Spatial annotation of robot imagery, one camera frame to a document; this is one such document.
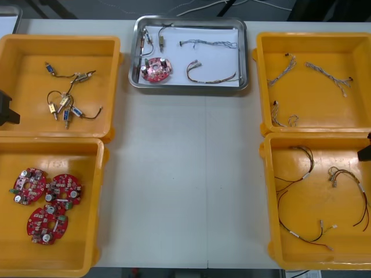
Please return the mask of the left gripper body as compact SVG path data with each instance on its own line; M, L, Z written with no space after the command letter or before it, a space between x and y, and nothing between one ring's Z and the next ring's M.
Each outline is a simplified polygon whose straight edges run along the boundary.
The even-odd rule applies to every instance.
M8 118L10 116L10 102L11 98L2 90L0 91L0 107L1 107L1 117Z

